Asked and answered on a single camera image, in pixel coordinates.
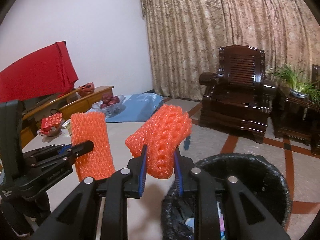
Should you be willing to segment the red gift packet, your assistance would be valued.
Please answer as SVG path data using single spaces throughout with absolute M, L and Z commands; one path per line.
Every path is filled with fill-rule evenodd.
M 63 124 L 62 113 L 58 112 L 41 120 L 41 128 L 49 128 Z

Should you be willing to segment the wooden tv cabinet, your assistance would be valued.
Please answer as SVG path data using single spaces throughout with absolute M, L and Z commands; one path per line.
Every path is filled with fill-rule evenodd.
M 98 102 L 103 94 L 113 95 L 113 86 L 99 86 L 93 93 L 80 97 L 78 91 L 73 89 L 62 96 L 56 94 L 50 96 L 43 104 L 38 104 L 32 110 L 23 113 L 23 125 L 21 131 L 21 144 L 25 147 L 36 136 L 41 125 L 41 119 L 52 115 L 54 111 L 62 113 L 64 120 L 68 120 L 73 113 L 88 111 L 92 105 Z

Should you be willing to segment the tissue box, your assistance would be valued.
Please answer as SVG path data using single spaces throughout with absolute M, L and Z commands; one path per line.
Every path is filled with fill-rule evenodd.
M 63 136 L 70 137 L 72 135 L 71 120 L 68 119 L 62 124 L 61 132 Z

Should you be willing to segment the thick orange foam net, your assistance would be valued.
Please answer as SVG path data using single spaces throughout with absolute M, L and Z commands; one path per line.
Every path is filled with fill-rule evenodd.
M 174 169 L 174 152 L 191 135 L 192 120 L 181 107 L 163 105 L 138 130 L 125 140 L 133 157 L 139 157 L 147 146 L 147 173 L 157 179 L 168 179 Z

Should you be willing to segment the glass dish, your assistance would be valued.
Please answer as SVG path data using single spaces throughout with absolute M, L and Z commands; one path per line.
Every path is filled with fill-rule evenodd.
M 59 126 L 52 126 L 49 128 L 41 128 L 38 130 L 38 135 L 42 137 L 55 137 L 61 132 L 62 124 Z

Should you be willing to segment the red apples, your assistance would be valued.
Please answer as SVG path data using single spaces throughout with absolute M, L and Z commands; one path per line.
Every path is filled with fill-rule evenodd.
M 116 103 L 120 102 L 120 99 L 118 96 L 111 96 L 109 94 L 104 94 L 101 98 L 101 105 L 100 108 L 106 108 L 108 106 L 115 105 Z

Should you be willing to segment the red cloth cover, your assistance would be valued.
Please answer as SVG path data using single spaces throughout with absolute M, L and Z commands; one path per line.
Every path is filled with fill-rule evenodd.
M 56 42 L 14 62 L 1 71 L 1 102 L 65 94 L 78 76 L 66 42 Z

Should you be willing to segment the potted green plant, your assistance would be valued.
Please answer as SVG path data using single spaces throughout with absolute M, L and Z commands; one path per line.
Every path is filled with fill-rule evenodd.
M 319 105 L 319 89 L 306 78 L 305 71 L 295 69 L 289 63 L 272 70 L 273 76 L 284 83 L 292 96 L 299 99 L 308 99 L 315 105 Z

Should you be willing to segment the glass fruit bowl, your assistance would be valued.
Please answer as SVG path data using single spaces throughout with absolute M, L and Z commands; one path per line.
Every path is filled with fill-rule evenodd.
M 121 113 L 126 107 L 124 105 L 126 97 L 123 95 L 103 94 L 99 102 L 93 103 L 92 110 L 104 113 L 105 117 L 112 117 Z

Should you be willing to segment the floral beige curtain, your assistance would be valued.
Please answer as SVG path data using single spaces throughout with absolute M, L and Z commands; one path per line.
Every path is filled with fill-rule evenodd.
M 263 49 L 266 67 L 319 64 L 319 23 L 303 0 L 141 0 L 153 88 L 200 100 L 202 72 L 219 65 L 219 48 Z

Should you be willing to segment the blue tablecloth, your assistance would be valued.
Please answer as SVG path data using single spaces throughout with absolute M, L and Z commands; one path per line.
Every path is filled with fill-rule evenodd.
M 155 93 L 124 95 L 125 109 L 112 117 L 105 117 L 106 123 L 145 122 L 163 105 L 162 96 Z M 87 112 L 96 112 L 92 108 Z

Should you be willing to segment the dark wooden side table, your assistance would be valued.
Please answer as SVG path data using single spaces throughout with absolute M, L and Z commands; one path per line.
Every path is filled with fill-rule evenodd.
M 270 114 L 274 136 L 285 135 L 311 146 L 319 155 L 319 106 L 308 98 L 297 98 L 287 87 L 277 87 Z

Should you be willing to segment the blue plastic bag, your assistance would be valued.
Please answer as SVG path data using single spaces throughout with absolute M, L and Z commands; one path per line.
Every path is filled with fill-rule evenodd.
M 176 207 L 175 230 L 177 239 L 194 239 L 195 217 L 189 207 Z

